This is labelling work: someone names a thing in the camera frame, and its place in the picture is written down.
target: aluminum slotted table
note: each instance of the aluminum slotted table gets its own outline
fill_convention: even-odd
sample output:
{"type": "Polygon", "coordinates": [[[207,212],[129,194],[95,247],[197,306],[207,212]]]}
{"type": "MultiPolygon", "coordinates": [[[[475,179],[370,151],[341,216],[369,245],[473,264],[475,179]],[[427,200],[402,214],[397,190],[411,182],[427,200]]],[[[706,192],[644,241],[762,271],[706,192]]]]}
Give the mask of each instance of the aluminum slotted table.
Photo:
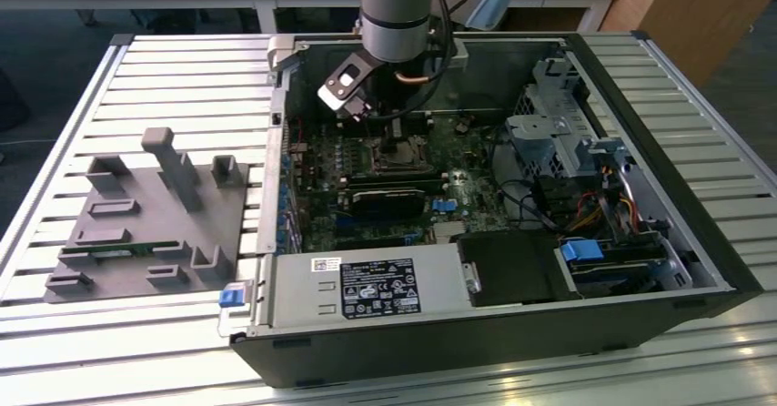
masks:
{"type": "MultiPolygon", "coordinates": [[[[115,40],[0,243],[0,403],[618,405],[774,401],[777,392],[777,183],[774,175],[648,40],[586,35],[608,74],[766,292],[639,348],[492,367],[273,390],[217,330],[217,292],[47,305],[47,273],[90,184],[90,157],[139,148],[169,127],[194,164],[233,154],[251,165],[238,279],[257,259],[269,36],[115,40]]],[[[618,134],[592,101],[610,136],[618,134]]],[[[245,324],[234,313],[226,332],[245,324]]]]}

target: green circuit board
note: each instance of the green circuit board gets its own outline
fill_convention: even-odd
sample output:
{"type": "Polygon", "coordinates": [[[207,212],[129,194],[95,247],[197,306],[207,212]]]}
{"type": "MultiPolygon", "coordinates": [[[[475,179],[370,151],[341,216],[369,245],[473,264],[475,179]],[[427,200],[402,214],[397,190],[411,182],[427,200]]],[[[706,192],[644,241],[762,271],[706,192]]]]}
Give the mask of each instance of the green circuit board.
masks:
{"type": "Polygon", "coordinates": [[[305,252],[330,251],[362,247],[363,241],[389,241],[393,245],[427,245],[437,243],[433,226],[457,221],[465,231],[490,231],[508,227],[503,206],[496,199],[496,187],[490,178],[484,151],[492,141],[491,127],[473,128],[457,133],[457,117],[433,117],[434,128],[425,136],[410,137],[417,144],[417,167],[433,167],[445,176],[443,192],[425,197],[423,212],[411,219],[351,224],[351,217],[339,210],[338,179],[370,176],[375,172],[374,145],[378,138],[342,138],[334,135],[310,140],[307,164],[315,166],[314,182],[307,182],[301,197],[306,202],[307,217],[303,225],[305,252]],[[455,209],[433,209],[434,201],[455,202],[455,209]]]}

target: yellow wire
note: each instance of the yellow wire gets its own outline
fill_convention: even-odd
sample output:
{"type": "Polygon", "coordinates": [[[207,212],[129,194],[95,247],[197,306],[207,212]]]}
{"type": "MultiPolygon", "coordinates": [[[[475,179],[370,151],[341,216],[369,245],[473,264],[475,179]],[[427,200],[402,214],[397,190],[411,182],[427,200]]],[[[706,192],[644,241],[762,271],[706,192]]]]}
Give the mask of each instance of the yellow wire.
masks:
{"type": "Polygon", "coordinates": [[[635,229],[635,222],[634,222],[634,203],[631,203],[630,200],[627,200],[626,198],[620,198],[619,199],[620,203],[624,203],[624,205],[628,207],[628,222],[631,223],[631,226],[635,229]]]}
{"type": "Polygon", "coordinates": [[[602,214],[602,209],[600,209],[600,208],[598,208],[598,209],[594,211],[594,213],[591,213],[591,214],[587,216],[587,218],[584,218],[584,219],[583,219],[580,222],[578,222],[578,223],[574,225],[574,227],[572,227],[572,228],[570,228],[570,229],[568,229],[568,231],[574,231],[574,230],[576,230],[578,228],[587,226],[587,225],[588,225],[588,224],[590,224],[590,223],[591,223],[591,222],[592,222],[592,221],[594,221],[594,220],[595,220],[595,219],[599,217],[599,215],[600,215],[600,214],[602,214]]]}

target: white label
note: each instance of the white label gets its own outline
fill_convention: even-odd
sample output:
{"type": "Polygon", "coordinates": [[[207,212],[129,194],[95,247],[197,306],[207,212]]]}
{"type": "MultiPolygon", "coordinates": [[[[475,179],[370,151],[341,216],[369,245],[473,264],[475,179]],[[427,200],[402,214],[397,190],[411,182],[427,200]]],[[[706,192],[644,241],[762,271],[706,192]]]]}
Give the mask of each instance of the white label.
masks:
{"type": "Polygon", "coordinates": [[[342,258],[313,258],[310,259],[310,271],[338,271],[339,263],[342,263],[342,258]]]}

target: power supply label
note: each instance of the power supply label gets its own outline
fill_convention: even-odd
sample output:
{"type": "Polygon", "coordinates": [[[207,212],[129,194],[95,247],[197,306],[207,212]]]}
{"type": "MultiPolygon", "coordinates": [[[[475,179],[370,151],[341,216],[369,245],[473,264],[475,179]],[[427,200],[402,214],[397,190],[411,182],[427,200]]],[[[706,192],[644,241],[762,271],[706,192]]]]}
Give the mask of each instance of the power supply label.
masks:
{"type": "Polygon", "coordinates": [[[421,311],[411,259],[341,263],[339,285],[349,320],[421,311]]]}

